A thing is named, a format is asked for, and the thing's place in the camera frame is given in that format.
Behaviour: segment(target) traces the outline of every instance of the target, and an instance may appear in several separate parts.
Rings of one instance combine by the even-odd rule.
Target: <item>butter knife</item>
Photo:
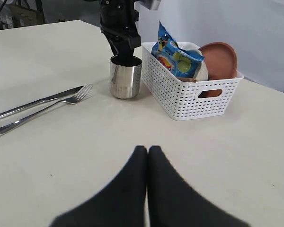
[[[73,95],[73,94],[77,93],[82,87],[83,86],[75,87],[73,89],[60,92],[56,95],[49,96],[49,97],[46,97],[46,98],[41,98],[41,99],[33,101],[31,103],[13,108],[11,110],[4,111],[4,112],[0,113],[0,119],[3,119],[5,117],[9,117],[11,115],[17,114],[21,111],[27,110],[29,108],[32,108],[32,107],[40,105],[40,104],[48,103],[48,102],[51,102],[51,101],[54,101],[54,100],[57,100],[57,99],[60,99],[60,98],[66,97],[66,96]]]

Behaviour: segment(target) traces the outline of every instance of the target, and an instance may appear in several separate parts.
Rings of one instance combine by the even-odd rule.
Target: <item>fork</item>
[[[18,128],[19,126],[25,124],[26,122],[36,118],[37,116],[39,116],[40,114],[44,113],[46,110],[52,108],[53,106],[59,104],[59,103],[67,103],[67,104],[77,104],[79,102],[81,102],[84,98],[87,97],[88,93],[90,92],[90,90],[92,89],[92,85],[91,84],[86,84],[83,88],[80,89],[80,91],[78,91],[74,96],[70,97],[70,98],[66,98],[63,100],[60,100],[58,102],[55,102],[54,104],[36,112],[33,113],[27,117],[22,118],[21,120],[18,120],[14,123],[11,123],[9,125],[0,127],[0,136],[3,136],[4,134]]]

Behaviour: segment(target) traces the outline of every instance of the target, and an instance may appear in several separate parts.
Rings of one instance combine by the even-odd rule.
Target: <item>white table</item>
[[[0,112],[94,84],[87,101],[0,138],[0,226],[48,226],[101,190],[139,144],[161,145],[198,192],[253,227],[284,226],[283,93],[243,80],[225,115],[177,122],[143,85],[134,100],[113,98],[110,56],[99,28],[80,21],[0,31]]]

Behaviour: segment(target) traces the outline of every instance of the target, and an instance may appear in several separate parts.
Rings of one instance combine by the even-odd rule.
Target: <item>chip bag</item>
[[[182,50],[160,22],[158,41],[151,51],[174,76],[192,78],[204,57],[196,51]]]

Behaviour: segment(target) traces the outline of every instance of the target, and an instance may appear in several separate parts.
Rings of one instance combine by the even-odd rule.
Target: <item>stainless steel cup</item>
[[[110,93],[120,99],[129,99],[139,93],[142,60],[133,57],[124,60],[119,56],[110,59]]]

